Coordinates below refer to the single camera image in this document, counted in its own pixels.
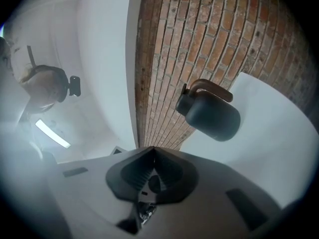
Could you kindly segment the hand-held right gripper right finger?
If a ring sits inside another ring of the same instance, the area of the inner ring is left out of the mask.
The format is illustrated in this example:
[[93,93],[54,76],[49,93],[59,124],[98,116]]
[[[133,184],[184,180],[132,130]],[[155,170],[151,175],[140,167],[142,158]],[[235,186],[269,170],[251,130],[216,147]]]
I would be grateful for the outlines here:
[[157,206],[140,238],[247,239],[251,229],[235,206],[238,200],[258,210],[264,222],[281,211],[266,191],[225,164],[167,148],[155,151],[192,163],[198,183],[183,201]]

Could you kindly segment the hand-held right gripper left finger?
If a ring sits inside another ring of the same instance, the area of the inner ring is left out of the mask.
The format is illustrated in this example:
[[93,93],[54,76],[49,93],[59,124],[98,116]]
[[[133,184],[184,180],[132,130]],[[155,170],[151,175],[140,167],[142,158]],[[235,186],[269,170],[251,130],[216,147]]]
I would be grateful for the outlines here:
[[154,239],[155,217],[139,224],[138,202],[151,148],[58,164],[49,185],[75,239]]

